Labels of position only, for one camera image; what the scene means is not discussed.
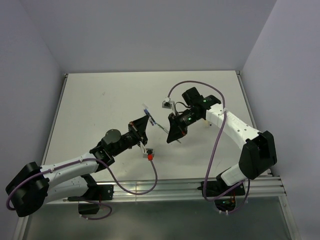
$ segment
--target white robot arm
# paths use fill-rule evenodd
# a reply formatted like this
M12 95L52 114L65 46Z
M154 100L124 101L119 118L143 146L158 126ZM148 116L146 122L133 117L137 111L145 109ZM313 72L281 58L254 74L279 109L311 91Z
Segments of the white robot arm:
M115 162L115 156L135 145L140 147L143 157L152 160L154 150L145 147L148 120L146 115L131 121L128 132L123 135L117 129L109 130L96 147L74 159L42 166L28 163L5 188L9 195L7 208L25 217L43 204L62 198L112 199L113 185L98 185L90 174L109 167Z
M242 150L239 162L217 176L220 190L224 192L228 187L245 180L255 179L277 163L276 148L273 135L249 126L232 112L223 109L221 101L213 95L203 97L195 87L182 94L188 109L178 113L175 103L166 98L163 108L173 109L168 117L170 131L167 143L184 137L188 133L188 126L200 119L222 126L225 113L226 122L223 131Z

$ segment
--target white wall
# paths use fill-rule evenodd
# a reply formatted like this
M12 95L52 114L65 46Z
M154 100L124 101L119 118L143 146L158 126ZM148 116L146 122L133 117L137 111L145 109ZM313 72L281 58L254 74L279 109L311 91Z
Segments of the white wall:
M5 187L41 162L63 75L18 0L0 0L0 32L0 238L8 240L18 217L5 207Z
M302 239L320 236L320 1L278 0L243 68Z
M20 0L68 73L241 70L276 0Z

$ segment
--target cable clip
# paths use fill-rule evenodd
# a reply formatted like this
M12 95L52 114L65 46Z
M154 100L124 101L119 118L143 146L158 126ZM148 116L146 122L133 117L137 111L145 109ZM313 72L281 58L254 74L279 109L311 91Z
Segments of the cable clip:
M172 109L173 102L171 101L170 97L166 97L164 101L162 102L162 108L163 109Z
M225 108L222 110L222 112L218 114L218 116L222 116L222 114L224 114L224 113L227 112L227 111L228 111L228 109L225 107Z

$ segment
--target black bracket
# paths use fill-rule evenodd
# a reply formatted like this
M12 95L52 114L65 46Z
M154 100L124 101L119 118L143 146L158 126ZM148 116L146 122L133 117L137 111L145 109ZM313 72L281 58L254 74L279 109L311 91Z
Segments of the black bracket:
M221 190L218 187L218 181L208 181L206 185L206 196L207 197L216 197L231 188L232 186L228 188L224 188ZM198 190L201 190L202 196L204 196L203 189L204 189L204 181L201 182L201 186L197 188ZM227 192L225 196L244 196L246 194L244 184L237 186L235 189Z
M113 195L114 195L114 186L112 184L102 184L102 185L96 185L94 186L94 193L93 194L88 194L86 196L83 195L81 196L82 198L86 200L91 200L91 201L108 201L112 200ZM68 197L69 202L78 202L79 197L77 196L70 196Z

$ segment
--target small object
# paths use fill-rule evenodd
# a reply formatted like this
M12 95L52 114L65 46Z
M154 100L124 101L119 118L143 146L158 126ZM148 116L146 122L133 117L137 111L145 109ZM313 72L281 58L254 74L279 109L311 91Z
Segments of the small object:
M146 148L142 142L139 143L139 146L142 151L143 158L149 159L149 155L151 155L152 157L155 156L155 150L153 148Z
M162 108L163 109L172 109L172 102L170 97L166 97L164 101L162 102Z
M210 125L211 125L211 124L210 124L209 121L204 120L204 127L205 127L205 128L208 128Z
M145 113L145 115L149 116L149 122L151 123L152 126L156 125L156 121L155 119L151 116L150 112L148 111L148 106L145 105L144 103L142 104L143 106L143 112Z

